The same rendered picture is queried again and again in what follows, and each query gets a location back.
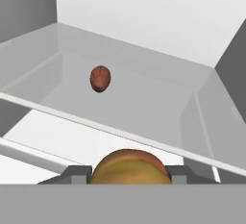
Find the orange yellow apricot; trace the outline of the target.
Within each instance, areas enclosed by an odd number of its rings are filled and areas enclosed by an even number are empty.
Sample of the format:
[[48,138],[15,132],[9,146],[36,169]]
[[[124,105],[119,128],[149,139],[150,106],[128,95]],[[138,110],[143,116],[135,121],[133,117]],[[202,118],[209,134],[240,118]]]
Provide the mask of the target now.
[[120,149],[105,156],[95,167],[92,184],[171,184],[164,164],[153,154]]

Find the clear glass fridge shelf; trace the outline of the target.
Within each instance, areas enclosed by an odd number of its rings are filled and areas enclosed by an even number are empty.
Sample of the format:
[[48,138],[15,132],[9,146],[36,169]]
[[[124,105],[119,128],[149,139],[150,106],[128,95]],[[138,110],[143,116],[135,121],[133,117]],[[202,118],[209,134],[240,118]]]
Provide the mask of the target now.
[[[90,84],[111,73],[103,92]],[[246,123],[216,71],[56,23],[0,43],[0,96],[246,176]]]
[[69,165],[81,165],[56,155],[0,137],[0,155],[62,174]]

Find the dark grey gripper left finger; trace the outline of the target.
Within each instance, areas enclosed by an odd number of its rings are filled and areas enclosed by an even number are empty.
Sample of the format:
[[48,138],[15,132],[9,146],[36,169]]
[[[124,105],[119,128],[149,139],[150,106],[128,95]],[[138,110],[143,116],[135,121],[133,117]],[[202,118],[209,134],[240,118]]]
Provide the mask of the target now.
[[85,185],[90,182],[91,165],[69,165],[59,176],[39,182],[40,185]]

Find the reddish brown sweet potato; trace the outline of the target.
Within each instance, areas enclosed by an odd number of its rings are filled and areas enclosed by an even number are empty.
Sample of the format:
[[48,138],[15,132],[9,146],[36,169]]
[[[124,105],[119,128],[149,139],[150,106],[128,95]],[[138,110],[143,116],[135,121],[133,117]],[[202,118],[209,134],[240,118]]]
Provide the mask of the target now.
[[103,92],[111,83],[111,73],[103,65],[94,67],[90,73],[90,84],[96,92]]

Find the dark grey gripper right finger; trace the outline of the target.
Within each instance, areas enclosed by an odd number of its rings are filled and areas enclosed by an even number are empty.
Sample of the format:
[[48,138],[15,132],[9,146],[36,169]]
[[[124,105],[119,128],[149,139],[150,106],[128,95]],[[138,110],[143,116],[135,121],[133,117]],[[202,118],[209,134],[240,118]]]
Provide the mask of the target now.
[[166,170],[174,185],[218,185],[212,176],[197,173],[187,165],[167,165]]

